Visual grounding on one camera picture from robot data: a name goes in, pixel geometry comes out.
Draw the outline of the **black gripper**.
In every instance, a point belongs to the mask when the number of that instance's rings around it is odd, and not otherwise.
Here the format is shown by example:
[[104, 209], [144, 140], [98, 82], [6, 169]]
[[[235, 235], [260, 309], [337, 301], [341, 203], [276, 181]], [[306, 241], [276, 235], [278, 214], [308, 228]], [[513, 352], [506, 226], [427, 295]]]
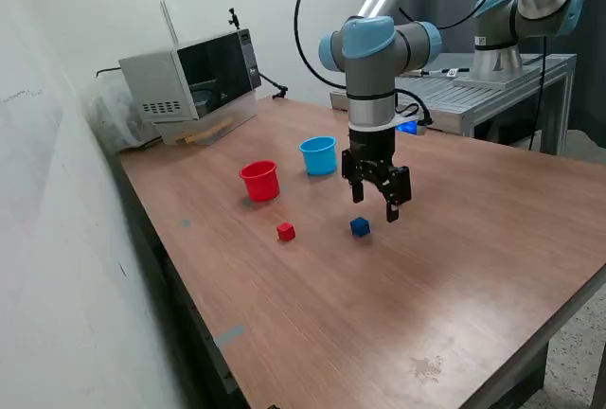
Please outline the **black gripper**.
[[386, 201], [386, 219], [396, 221], [401, 205], [412, 200], [410, 169], [394, 167], [396, 132], [394, 128], [375, 132], [349, 129], [349, 149], [342, 151], [342, 177], [349, 183], [352, 201], [364, 199], [365, 173], [373, 170], [376, 187]]

